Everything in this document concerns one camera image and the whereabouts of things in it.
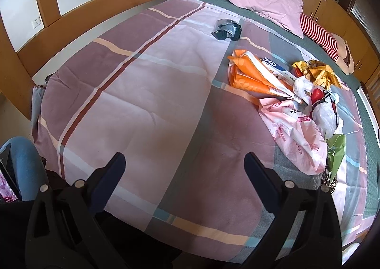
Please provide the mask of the pink printed plastic bag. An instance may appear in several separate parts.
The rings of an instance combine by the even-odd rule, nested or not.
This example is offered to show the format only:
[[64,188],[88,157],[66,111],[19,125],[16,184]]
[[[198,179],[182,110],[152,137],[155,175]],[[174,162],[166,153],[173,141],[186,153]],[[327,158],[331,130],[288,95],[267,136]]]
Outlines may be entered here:
[[312,119],[293,101],[259,100],[259,115],[282,153],[304,174],[321,174],[326,168],[327,143]]

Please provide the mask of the white red plastic bag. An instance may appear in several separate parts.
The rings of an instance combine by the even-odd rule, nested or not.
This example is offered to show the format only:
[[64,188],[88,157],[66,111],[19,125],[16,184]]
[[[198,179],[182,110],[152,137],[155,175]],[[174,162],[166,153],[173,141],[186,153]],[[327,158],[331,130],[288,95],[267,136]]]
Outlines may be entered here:
[[304,113],[314,121],[322,137],[331,138],[339,126],[336,96],[324,87],[315,86],[305,76],[295,80],[293,92],[306,103]]

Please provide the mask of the orange white plastic bag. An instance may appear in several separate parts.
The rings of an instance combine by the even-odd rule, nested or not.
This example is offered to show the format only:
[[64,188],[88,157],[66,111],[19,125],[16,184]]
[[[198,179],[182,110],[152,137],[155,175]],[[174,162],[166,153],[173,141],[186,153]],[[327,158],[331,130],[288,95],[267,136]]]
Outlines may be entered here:
[[227,57],[229,85],[245,91],[292,99],[298,103],[302,100],[293,92],[286,82],[276,78],[257,56],[243,49],[235,49]]

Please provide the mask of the black plastic bag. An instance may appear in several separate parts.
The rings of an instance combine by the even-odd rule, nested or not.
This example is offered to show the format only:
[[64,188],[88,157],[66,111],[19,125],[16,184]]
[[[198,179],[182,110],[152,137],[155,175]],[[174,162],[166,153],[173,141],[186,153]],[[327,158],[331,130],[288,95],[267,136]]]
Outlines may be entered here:
[[242,33],[242,26],[230,19],[219,19],[216,21],[212,36],[219,41],[229,38],[232,41],[238,41]]

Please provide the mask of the blue jeans leg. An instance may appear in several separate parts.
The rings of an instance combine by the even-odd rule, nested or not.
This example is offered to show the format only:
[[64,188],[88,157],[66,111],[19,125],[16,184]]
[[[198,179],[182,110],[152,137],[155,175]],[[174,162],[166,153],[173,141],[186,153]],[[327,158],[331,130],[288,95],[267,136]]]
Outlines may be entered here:
[[42,185],[49,185],[41,157],[29,139],[16,136],[6,141],[1,150],[10,145],[9,158],[12,164],[6,167],[18,186],[23,201],[35,200]]

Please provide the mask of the green plastic bag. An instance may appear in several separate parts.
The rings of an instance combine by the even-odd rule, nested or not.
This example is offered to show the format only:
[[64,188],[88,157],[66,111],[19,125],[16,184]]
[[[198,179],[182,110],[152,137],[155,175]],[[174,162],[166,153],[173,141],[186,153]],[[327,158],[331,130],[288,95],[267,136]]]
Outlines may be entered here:
[[329,185],[331,185],[345,157],[347,146],[346,135],[334,134],[331,138],[327,139],[327,146],[327,171],[330,181]]

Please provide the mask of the green bed mat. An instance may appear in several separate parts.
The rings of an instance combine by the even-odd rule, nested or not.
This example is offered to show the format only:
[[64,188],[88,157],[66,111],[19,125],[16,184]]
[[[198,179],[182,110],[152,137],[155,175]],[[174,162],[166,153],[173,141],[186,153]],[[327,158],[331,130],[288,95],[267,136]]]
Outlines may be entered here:
[[359,115],[361,118],[361,123],[363,125],[363,134],[365,138],[365,146],[366,146],[366,161],[367,161],[367,192],[366,192],[366,203],[364,209],[364,218],[368,218],[370,216],[374,216],[377,214],[377,210],[379,208],[379,192],[378,192],[378,167],[379,167],[379,147],[377,145],[375,139],[375,132],[370,123],[370,117],[368,115],[368,111],[365,109],[365,105],[363,101],[360,99],[357,89],[359,88],[359,81],[353,75],[344,74],[336,64],[332,62],[329,56],[322,50],[320,46],[314,43],[311,39],[299,38],[293,35],[291,32],[281,28],[280,26],[274,24],[273,22],[259,16],[258,14],[245,10],[242,8],[238,8],[234,6],[227,0],[199,0],[203,1],[215,6],[219,6],[230,10],[240,16],[250,18],[262,25],[270,28],[272,31],[277,32],[282,37],[291,41],[292,43],[302,47],[307,50],[311,54],[313,54],[316,58],[321,58],[324,62],[328,63],[334,69],[334,72],[337,73],[339,78],[351,89],[352,93],[356,98],[357,108],[359,111]]

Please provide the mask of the blue white medicine box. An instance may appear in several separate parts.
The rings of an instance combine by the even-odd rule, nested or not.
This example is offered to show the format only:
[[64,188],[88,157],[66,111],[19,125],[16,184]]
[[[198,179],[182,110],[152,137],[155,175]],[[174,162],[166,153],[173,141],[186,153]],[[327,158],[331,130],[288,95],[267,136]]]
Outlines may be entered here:
[[266,57],[262,58],[261,62],[273,73],[276,78],[286,82],[290,87],[293,87],[296,77],[291,74],[291,72]]

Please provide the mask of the gold crumpled foil wrapper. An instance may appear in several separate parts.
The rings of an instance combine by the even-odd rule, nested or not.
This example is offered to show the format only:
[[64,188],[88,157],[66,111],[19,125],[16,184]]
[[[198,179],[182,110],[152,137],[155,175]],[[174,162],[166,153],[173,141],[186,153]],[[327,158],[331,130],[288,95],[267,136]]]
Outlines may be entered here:
[[325,89],[330,89],[335,86],[341,89],[341,84],[333,69],[320,61],[297,61],[292,64],[294,71],[298,77],[305,76],[315,86],[320,86]]

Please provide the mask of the white flat board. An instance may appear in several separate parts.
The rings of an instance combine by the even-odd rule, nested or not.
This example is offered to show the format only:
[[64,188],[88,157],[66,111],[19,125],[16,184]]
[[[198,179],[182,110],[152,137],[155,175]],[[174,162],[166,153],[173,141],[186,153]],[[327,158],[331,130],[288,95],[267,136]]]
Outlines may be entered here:
[[378,144],[378,147],[380,147],[380,143],[379,143],[379,124],[377,123],[377,118],[375,117],[375,113],[372,109],[372,106],[370,105],[370,101],[368,100],[368,98],[366,97],[365,95],[365,92],[363,90],[363,88],[360,86],[358,89],[357,89],[357,93],[360,97],[360,99],[362,100],[364,106],[365,106],[365,109],[370,117],[370,122],[372,123],[372,127],[374,129],[374,133],[375,133],[375,137],[377,139],[377,144]]

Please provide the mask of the plaid pink grey bedspread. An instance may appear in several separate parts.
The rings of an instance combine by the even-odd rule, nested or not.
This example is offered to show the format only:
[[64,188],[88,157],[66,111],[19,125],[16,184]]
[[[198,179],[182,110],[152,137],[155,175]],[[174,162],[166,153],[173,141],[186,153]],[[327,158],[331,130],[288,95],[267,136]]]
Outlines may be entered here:
[[[238,41],[212,36],[219,19],[242,26]],[[273,219],[244,171],[244,156],[254,152],[303,188],[317,187],[320,177],[282,153],[258,112],[265,97],[229,85],[227,57],[235,49],[285,69],[299,60],[329,65],[225,8],[165,1],[102,34],[52,75],[32,129],[47,167],[73,183],[120,152],[126,171],[106,205],[117,232],[133,226],[184,252],[242,263]],[[347,150],[332,197],[348,244],[375,216],[363,217],[363,125],[354,94],[339,80],[341,89],[332,91]]]

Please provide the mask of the striped plush doll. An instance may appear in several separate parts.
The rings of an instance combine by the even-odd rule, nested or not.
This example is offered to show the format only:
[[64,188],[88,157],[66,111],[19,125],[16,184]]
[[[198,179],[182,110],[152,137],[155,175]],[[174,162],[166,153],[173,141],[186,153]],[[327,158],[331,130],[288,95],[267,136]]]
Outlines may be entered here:
[[345,39],[328,32],[304,13],[300,15],[300,25],[303,33],[322,47],[344,74],[354,72],[354,59]]

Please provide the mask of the wooden bed frame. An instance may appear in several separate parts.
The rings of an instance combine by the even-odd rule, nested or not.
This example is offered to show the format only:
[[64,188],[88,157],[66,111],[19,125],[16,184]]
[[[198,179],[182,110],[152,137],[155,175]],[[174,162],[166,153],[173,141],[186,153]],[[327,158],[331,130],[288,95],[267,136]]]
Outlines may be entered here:
[[1,26],[1,93],[31,118],[32,77],[69,43],[103,21],[153,0],[91,0],[65,14],[57,0],[36,0],[43,29],[20,50],[11,45]]

